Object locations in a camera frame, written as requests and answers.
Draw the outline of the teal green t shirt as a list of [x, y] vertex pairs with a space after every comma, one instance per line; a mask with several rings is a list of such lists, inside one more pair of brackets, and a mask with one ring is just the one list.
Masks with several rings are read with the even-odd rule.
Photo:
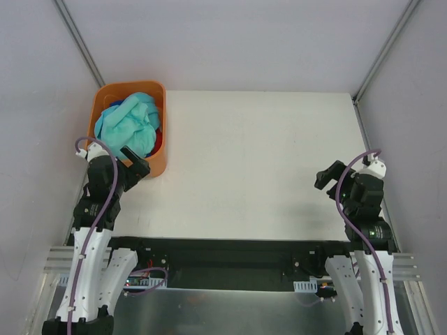
[[146, 157], [155, 148], [160, 126], [154, 98], [137, 92], [102, 111], [94, 126], [94, 137], [120, 159], [125, 158], [121, 152], [125, 146], [139, 157]]

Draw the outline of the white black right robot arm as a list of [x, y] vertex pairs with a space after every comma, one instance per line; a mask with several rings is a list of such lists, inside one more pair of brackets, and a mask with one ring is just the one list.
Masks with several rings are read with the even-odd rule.
[[395, 240], [381, 216], [383, 161], [363, 156], [363, 169], [335, 161], [316, 175], [315, 188], [336, 202], [353, 255], [325, 251], [314, 258], [318, 273], [329, 275], [342, 306], [347, 334], [402, 334], [393, 283]]

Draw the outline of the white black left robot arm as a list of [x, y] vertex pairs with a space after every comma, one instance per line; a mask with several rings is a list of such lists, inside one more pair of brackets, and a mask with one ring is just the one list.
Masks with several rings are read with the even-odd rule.
[[139, 248], [118, 248], [105, 262], [105, 252], [121, 210], [120, 198], [150, 174], [149, 163], [128, 147], [125, 165], [100, 140], [76, 154], [87, 162], [88, 182], [73, 210], [73, 257], [64, 297], [54, 318], [43, 323], [42, 334], [111, 334], [114, 311], [131, 271], [147, 265]]

